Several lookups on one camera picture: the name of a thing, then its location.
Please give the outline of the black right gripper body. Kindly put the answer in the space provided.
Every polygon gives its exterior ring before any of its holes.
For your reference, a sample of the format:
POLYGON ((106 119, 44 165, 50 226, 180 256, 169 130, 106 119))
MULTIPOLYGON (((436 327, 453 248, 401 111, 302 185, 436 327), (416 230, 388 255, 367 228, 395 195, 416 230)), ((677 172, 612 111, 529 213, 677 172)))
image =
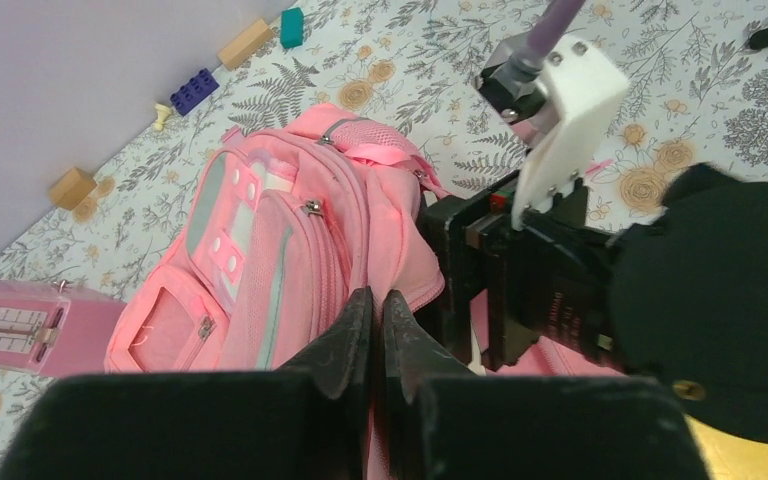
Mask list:
POLYGON ((608 233, 585 225, 583 179, 512 221, 517 173, 424 208, 418 228, 444 279, 419 324, 457 359, 491 371, 623 371, 607 308, 608 233))

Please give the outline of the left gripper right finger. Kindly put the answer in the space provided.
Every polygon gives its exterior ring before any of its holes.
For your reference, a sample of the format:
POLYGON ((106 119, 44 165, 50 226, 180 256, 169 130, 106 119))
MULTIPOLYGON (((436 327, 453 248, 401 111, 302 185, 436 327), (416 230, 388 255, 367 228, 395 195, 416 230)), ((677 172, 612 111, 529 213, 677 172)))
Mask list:
POLYGON ((407 300, 390 291, 382 309, 385 444, 389 472, 397 479, 429 479, 425 460, 427 421, 420 389, 437 376, 473 372, 419 325, 407 300))

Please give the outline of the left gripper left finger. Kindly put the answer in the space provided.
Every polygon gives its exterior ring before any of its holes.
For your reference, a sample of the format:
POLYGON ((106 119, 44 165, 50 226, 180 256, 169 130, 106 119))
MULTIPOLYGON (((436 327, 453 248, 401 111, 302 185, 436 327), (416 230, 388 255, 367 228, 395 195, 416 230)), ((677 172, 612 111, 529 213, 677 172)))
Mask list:
POLYGON ((301 479, 364 479, 369 446, 370 288, 354 290, 334 323, 281 369, 309 381, 302 417, 301 479))

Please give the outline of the pink student backpack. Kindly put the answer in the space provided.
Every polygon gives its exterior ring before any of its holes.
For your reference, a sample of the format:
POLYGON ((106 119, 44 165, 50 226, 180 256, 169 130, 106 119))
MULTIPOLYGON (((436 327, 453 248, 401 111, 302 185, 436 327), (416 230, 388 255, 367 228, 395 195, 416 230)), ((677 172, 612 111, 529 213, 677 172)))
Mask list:
POLYGON ((331 104, 228 130, 187 224, 118 319, 109 373, 274 369, 370 288, 411 311, 446 282, 416 221, 435 171, 398 130, 331 104))

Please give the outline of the yellow notebook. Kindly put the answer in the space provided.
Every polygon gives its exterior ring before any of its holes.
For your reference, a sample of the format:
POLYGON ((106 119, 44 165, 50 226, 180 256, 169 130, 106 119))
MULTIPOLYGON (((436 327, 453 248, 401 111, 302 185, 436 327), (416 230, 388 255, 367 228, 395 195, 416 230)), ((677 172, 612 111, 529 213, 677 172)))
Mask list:
POLYGON ((689 416, 686 420, 712 479, 768 480, 768 445, 723 433, 689 416))

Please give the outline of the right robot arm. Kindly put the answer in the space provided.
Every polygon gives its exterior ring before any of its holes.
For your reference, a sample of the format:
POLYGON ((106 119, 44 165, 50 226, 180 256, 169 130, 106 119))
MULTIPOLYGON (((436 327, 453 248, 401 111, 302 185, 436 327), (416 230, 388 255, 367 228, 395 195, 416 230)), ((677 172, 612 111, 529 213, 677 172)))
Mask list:
POLYGON ((768 445, 768 182, 681 167, 652 222, 586 227, 585 170, 629 82, 568 34, 581 7, 551 2, 476 76, 529 147, 518 170, 421 213, 444 286, 419 325, 463 362, 485 327, 478 357, 494 371, 563 346, 654 379, 696 420, 768 445))

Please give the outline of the pink metronome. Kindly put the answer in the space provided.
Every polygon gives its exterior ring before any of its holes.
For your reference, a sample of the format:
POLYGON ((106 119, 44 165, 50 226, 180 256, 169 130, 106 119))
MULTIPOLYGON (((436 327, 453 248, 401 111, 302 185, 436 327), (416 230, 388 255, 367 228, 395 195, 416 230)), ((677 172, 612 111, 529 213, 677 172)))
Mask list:
POLYGON ((100 373, 125 307, 65 280, 0 280, 0 368, 53 378, 100 373))

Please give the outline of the purple toy brick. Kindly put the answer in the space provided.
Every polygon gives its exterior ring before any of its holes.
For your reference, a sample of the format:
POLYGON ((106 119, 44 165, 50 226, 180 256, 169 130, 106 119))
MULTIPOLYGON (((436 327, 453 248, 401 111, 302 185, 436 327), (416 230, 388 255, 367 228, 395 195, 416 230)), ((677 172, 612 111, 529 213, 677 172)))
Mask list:
POLYGON ((169 100, 179 115, 186 116, 218 88, 219 83, 212 73, 207 69, 201 69, 173 92, 169 100))

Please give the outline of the small cream chess pawn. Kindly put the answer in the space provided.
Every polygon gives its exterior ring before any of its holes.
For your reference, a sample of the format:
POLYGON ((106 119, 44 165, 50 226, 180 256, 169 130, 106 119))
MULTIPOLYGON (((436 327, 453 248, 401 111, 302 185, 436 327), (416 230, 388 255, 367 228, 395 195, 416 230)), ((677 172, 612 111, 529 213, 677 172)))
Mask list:
POLYGON ((152 128, 157 132, 163 131, 166 121, 175 113, 175 110, 170 106, 161 103, 156 103, 154 105, 154 110, 156 113, 156 118, 152 123, 152 128))

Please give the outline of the wooden block far left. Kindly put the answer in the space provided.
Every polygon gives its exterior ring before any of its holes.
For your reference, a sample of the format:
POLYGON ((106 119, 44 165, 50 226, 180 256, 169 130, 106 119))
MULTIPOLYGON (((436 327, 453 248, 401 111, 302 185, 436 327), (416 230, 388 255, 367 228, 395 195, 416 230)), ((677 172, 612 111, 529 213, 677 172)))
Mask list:
POLYGON ((48 189, 48 198, 54 207, 71 211, 96 187, 91 173, 72 167, 48 189))

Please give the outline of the long wooden block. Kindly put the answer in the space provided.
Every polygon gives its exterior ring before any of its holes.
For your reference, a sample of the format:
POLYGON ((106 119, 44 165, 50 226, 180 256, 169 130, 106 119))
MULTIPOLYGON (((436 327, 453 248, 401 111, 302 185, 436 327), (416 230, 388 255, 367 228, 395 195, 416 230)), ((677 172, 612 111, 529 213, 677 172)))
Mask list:
POLYGON ((263 19, 258 19, 224 46, 217 53, 217 58, 226 70, 232 71, 272 38, 270 26, 263 19))

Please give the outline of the teal block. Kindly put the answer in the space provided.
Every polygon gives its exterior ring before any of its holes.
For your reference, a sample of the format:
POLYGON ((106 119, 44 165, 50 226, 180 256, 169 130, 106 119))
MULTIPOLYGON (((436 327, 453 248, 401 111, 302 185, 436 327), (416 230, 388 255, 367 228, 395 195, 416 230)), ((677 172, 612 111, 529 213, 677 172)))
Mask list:
POLYGON ((281 13, 280 44, 284 49, 299 47, 304 42, 304 13, 294 7, 281 13))

